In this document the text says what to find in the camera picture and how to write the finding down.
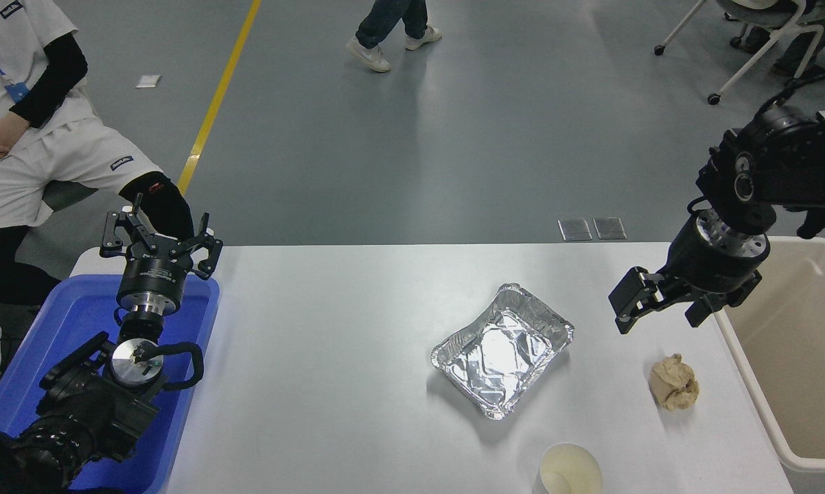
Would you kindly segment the person's left hand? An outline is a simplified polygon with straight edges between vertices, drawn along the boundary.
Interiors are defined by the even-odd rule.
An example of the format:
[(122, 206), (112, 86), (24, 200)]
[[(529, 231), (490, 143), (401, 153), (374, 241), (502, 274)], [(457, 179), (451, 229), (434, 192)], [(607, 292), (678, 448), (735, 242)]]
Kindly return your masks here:
[(30, 122), (9, 110), (0, 118), (0, 147), (10, 150), (30, 127)]

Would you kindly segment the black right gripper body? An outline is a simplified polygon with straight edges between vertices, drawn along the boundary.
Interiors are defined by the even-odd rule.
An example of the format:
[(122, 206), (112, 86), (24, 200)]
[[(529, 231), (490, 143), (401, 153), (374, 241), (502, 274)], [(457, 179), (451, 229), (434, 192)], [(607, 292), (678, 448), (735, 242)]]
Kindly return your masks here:
[(664, 265), (664, 295), (729, 294), (745, 299), (762, 281), (766, 235), (742, 235), (724, 225), (685, 225), (670, 244)]

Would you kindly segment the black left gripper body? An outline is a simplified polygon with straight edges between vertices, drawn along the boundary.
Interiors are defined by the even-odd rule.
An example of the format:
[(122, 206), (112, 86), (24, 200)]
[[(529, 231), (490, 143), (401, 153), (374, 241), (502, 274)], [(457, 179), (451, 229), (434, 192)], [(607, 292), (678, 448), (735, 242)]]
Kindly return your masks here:
[(169, 300), (183, 297), (187, 273), (193, 266), (189, 253), (175, 259), (128, 250), (124, 257), (126, 265), (117, 292), (118, 300), (145, 293), (155, 293)]

